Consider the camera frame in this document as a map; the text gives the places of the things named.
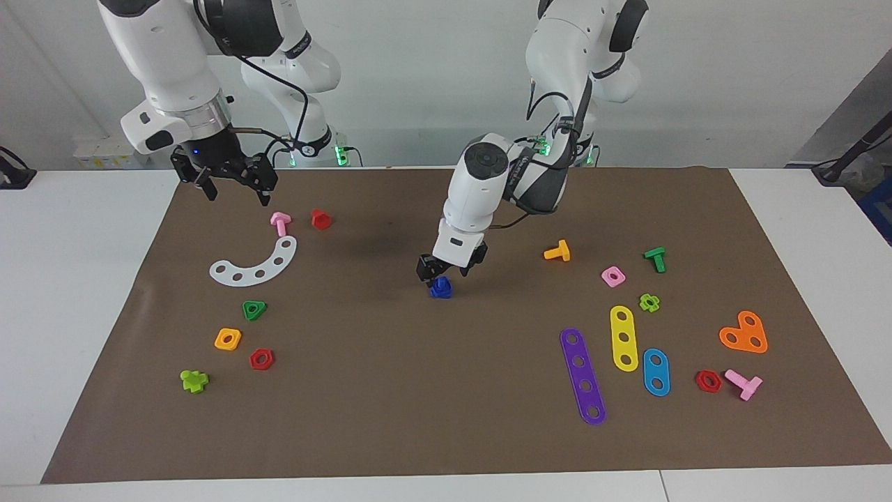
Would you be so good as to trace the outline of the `white curved perforated plate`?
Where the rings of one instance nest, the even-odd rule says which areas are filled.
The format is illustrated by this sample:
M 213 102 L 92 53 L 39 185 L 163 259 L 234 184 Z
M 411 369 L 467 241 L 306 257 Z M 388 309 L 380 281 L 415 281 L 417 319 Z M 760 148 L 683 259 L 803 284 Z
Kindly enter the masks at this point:
M 289 266 L 298 249 L 296 237 L 278 238 L 270 256 L 257 266 L 236 266 L 227 260 L 215 261 L 209 267 L 214 282 L 229 288 L 251 288 L 277 277 Z

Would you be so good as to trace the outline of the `brown table mat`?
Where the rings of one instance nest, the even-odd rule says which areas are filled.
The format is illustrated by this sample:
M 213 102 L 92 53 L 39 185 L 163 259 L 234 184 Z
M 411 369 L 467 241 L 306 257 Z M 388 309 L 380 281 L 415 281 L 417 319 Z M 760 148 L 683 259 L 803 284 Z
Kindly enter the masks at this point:
M 268 208 L 219 183 L 176 188 L 45 483 L 203 478 L 442 476 L 528 471 L 892 464 L 889 448 L 746 198 L 725 169 L 577 169 L 560 210 L 491 232 L 485 262 L 453 271 L 450 299 L 415 276 L 436 239 L 445 169 L 292 171 Z M 310 211 L 332 216 L 318 231 Z M 293 260 L 251 288 L 214 282 L 257 266 L 292 216 Z M 571 260 L 545 260 L 564 239 Z M 657 273 L 644 251 L 666 249 Z M 624 283 L 600 273 L 618 266 Z M 660 298 L 657 312 L 638 305 Z M 257 321 L 242 304 L 261 300 Z M 610 311 L 634 316 L 638 369 L 617 369 Z M 723 346 L 755 312 L 766 353 Z M 235 351 L 216 349 L 238 328 Z M 560 344 L 585 339 L 606 407 L 586 425 Z M 270 369 L 249 356 L 274 352 Z M 662 350 L 671 392 L 643 385 Z M 762 385 L 744 402 L 723 374 Z M 180 373 L 209 375 L 203 393 Z M 701 391 L 695 374 L 722 378 Z

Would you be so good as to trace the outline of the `purple four-hole strip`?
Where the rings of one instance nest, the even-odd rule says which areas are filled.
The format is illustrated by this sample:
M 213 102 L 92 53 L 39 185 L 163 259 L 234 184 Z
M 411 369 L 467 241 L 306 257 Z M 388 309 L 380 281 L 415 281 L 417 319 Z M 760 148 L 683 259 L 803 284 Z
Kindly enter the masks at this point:
M 577 328 L 564 328 L 560 344 L 580 418 L 586 425 L 602 425 L 606 407 L 583 334 Z

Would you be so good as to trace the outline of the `yellow three-hole strip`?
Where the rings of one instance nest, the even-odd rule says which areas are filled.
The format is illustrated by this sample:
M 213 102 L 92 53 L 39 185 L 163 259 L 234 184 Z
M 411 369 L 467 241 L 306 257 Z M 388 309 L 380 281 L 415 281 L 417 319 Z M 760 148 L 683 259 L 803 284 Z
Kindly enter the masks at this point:
M 613 362 L 622 372 L 638 369 L 638 345 L 633 312 L 623 305 L 610 311 L 610 339 Z

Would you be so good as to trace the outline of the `black clamp device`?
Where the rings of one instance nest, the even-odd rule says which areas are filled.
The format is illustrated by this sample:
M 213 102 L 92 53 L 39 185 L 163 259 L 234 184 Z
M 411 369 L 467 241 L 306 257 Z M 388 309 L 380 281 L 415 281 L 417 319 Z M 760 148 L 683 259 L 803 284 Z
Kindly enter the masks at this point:
M 0 146 L 0 190 L 25 190 L 37 173 L 12 150 Z

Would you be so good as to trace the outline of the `blue two-hole strip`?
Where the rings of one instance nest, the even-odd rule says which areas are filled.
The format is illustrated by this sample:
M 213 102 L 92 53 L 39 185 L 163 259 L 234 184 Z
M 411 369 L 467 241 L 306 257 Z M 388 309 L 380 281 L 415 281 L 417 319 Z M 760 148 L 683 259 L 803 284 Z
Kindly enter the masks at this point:
M 643 385 L 650 395 L 666 397 L 671 392 L 671 366 L 667 355 L 656 347 L 643 353 Z

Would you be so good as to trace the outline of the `orange angled three-hole plate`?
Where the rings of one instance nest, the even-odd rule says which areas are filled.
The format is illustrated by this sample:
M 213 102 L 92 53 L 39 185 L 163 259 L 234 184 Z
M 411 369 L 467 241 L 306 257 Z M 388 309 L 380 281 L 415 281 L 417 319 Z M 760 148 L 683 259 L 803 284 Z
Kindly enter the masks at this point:
M 722 327 L 718 333 L 718 340 L 728 349 L 758 353 L 758 355 L 766 353 L 769 347 L 762 319 L 749 310 L 739 312 L 738 326 Z

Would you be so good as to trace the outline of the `black stand pole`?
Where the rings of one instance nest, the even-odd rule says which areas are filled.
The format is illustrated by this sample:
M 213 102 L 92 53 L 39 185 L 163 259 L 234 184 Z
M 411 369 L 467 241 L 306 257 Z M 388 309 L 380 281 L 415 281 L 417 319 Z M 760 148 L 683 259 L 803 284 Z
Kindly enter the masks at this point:
M 843 155 L 813 165 L 811 172 L 822 185 L 833 185 L 838 182 L 844 169 L 854 160 L 877 146 L 882 146 L 889 139 L 892 139 L 892 110 L 887 112 Z

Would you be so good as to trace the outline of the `blue crate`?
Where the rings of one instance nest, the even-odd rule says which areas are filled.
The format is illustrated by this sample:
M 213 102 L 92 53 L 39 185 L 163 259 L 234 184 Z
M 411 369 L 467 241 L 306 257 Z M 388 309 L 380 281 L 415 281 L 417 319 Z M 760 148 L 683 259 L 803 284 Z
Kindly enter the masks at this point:
M 857 206 L 892 247 L 892 176 L 861 197 Z

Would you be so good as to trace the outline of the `white boxes by wall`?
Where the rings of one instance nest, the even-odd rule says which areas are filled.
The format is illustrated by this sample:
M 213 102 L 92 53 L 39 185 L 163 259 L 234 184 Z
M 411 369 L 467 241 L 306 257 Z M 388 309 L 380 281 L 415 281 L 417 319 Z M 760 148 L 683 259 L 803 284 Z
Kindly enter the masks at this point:
M 71 157 L 81 169 L 148 169 L 152 165 L 149 157 L 117 137 L 80 141 Z

